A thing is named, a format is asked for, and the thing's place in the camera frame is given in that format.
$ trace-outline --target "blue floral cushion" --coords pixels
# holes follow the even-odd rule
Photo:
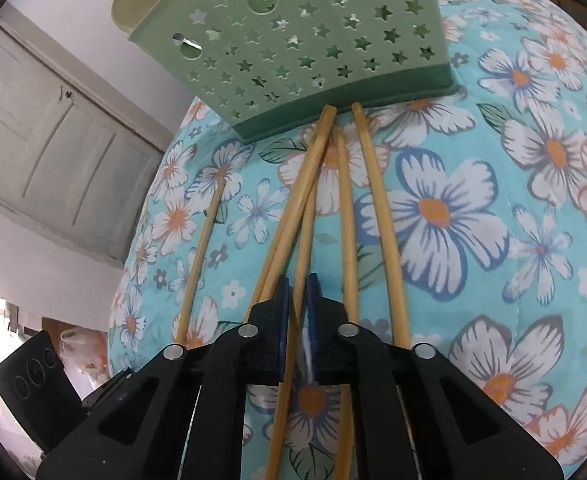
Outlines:
[[[436,345],[569,475],[587,456],[587,33],[548,0],[439,2],[459,92],[368,110],[413,340]],[[337,122],[349,150],[361,323],[390,341],[363,154],[351,114]],[[151,186],[114,299],[112,371],[140,368],[172,342],[219,176],[226,188],[187,344],[241,322],[312,131],[248,146],[194,102]],[[341,300],[336,159],[330,147],[311,270]],[[275,406],[275,388],[250,387],[245,479],[264,476]],[[299,365],[280,478],[332,476],[338,411],[339,389],[318,387]]]

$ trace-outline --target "circular hole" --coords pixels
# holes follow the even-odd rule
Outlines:
[[[27,363],[27,375],[36,386],[45,384],[45,369],[38,359],[32,359]]]
[[[56,354],[51,348],[45,348],[43,359],[49,368],[54,368],[56,366]]]
[[[24,380],[21,376],[16,376],[14,379],[14,386],[16,387],[16,392],[21,399],[27,399],[29,397],[29,385],[27,381]]]
[[[247,0],[248,6],[256,14],[268,14],[276,8],[277,0]]]

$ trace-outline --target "metal screw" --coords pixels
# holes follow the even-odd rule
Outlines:
[[[344,323],[337,328],[337,332],[343,337],[353,337],[360,332],[360,329],[351,323]]]
[[[238,335],[240,335],[240,337],[253,337],[256,334],[258,334],[258,327],[256,325],[241,325],[238,329]]]
[[[416,348],[414,348],[414,352],[416,352],[416,355],[421,359],[431,359],[435,356],[435,348],[427,343],[420,343],[417,345]]]
[[[162,351],[162,356],[170,361],[175,361],[176,359],[180,359],[184,353],[185,351],[183,350],[182,346],[169,345]]]

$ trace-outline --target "bamboo stick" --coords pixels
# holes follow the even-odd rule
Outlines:
[[[218,187],[214,192],[209,208],[207,209],[207,218],[203,225],[203,232],[200,233],[200,239],[198,240],[198,246],[196,248],[196,256],[194,257],[194,264],[189,272],[187,278],[187,286],[185,289],[185,298],[182,300],[182,307],[180,308],[180,321],[178,322],[178,330],[176,331],[176,343],[183,345],[187,341],[187,327],[189,326],[189,318],[191,317],[191,307],[194,302],[194,296],[196,295],[196,287],[198,286],[198,280],[200,279],[200,273],[203,270],[203,260],[205,259],[205,252],[207,250],[207,244],[214,227],[214,221],[218,214],[218,206],[224,192],[225,179],[221,178],[218,180]]]

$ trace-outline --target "orange flower center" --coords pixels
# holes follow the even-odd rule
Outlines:
[[[451,224],[451,213],[445,202],[439,198],[421,198],[417,210],[432,225],[442,229]]]
[[[571,444],[574,439],[574,432],[569,430],[567,433],[558,437],[556,440],[551,441],[545,446],[545,449],[551,453],[554,457],[558,457],[560,451],[565,449]]]
[[[531,81],[531,78],[529,78],[529,76],[521,70],[513,70],[511,76],[513,78],[513,82],[518,86],[525,86],[526,84],[529,84],[529,81]]]
[[[175,209],[171,209],[169,211],[169,224],[168,224],[168,228],[167,231],[168,232],[172,232],[172,231],[178,231],[180,229],[182,229],[186,222],[187,222],[187,211],[185,211],[183,208],[181,207],[176,207]]]
[[[547,57],[552,68],[556,68],[557,70],[566,69],[567,62],[560,54],[549,54]]]
[[[424,110],[425,108],[429,107],[430,104],[431,104],[431,99],[429,97],[427,97],[424,99],[417,99],[415,101],[411,101],[409,103],[409,108],[411,108],[412,110],[417,112],[419,110]]]
[[[127,318],[127,330],[132,334],[136,333],[136,318],[134,316]]]
[[[327,394],[318,386],[303,386],[298,390],[298,404],[302,413],[309,418],[314,418],[325,410]]]
[[[564,168],[567,165],[567,150],[557,140],[547,141],[547,152],[557,168]]]
[[[498,405],[502,406],[515,387],[515,377],[512,374],[498,374],[493,376],[487,384],[482,387],[482,391],[493,399]]]

